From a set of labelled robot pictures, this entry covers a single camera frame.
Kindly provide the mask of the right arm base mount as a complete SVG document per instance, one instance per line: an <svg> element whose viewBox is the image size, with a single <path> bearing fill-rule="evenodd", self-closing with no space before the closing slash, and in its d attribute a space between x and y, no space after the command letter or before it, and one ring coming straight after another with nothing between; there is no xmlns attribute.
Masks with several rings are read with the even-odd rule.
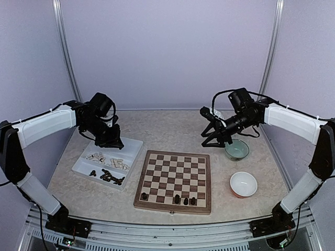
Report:
<svg viewBox="0 0 335 251"><path fill-rule="evenodd" d="M249 223L250 231L254 238L279 233L293 229L296 225L293 219L277 222L273 217L253 220Z"/></svg>

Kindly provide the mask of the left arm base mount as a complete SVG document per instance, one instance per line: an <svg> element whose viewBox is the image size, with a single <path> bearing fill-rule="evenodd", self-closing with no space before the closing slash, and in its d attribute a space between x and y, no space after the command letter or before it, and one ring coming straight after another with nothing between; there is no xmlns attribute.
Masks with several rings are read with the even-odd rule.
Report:
<svg viewBox="0 0 335 251"><path fill-rule="evenodd" d="M89 221L74 218L68 218L65 224L51 220L46 222L46 228L49 230L81 238L88 238L91 226L92 223Z"/></svg>

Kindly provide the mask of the dark chess knight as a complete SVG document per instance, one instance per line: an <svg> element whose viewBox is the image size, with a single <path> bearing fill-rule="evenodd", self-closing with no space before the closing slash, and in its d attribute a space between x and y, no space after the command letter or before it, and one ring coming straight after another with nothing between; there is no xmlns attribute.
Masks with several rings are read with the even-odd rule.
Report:
<svg viewBox="0 0 335 251"><path fill-rule="evenodd" d="M180 204L181 203L180 195L175 195L175 197L174 197L174 203L175 204Z"/></svg>

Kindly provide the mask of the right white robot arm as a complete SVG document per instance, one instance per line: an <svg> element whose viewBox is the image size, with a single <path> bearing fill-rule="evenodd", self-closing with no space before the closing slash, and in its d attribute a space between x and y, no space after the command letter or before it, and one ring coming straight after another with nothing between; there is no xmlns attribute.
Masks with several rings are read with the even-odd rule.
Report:
<svg viewBox="0 0 335 251"><path fill-rule="evenodd" d="M202 132L203 147L224 148L247 128L266 127L278 159L286 171L291 165L299 177L289 193L273 208L268 228L279 232L292 213L334 178L334 119L323 119L283 105L246 88L218 92L200 114L209 122Z"/></svg>

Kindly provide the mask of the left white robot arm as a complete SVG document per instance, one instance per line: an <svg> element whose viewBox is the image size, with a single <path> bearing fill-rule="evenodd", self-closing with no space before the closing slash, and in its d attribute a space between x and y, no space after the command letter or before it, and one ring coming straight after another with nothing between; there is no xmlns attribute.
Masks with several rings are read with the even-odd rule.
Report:
<svg viewBox="0 0 335 251"><path fill-rule="evenodd" d="M124 144L118 117L115 113L106 117L111 109L116 109L115 103L105 94L96 93L85 103L71 100L28 119L1 122L3 173L10 183L52 217L53 225L63 233L73 228L73 220L68 217L67 208L31 173L23 150L47 136L72 128L78 128L80 134L91 133L98 147L121 150Z"/></svg>

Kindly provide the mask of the wooden chess board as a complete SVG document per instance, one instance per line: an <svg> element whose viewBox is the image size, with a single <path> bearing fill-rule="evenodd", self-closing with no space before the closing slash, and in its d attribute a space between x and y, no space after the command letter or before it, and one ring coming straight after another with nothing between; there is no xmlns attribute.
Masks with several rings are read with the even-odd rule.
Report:
<svg viewBox="0 0 335 251"><path fill-rule="evenodd" d="M147 201L141 194L148 195ZM175 204L175 195L181 203ZM194 206L189 200L195 197ZM143 163L135 208L185 214L211 214L211 164L208 154L148 150Z"/></svg>

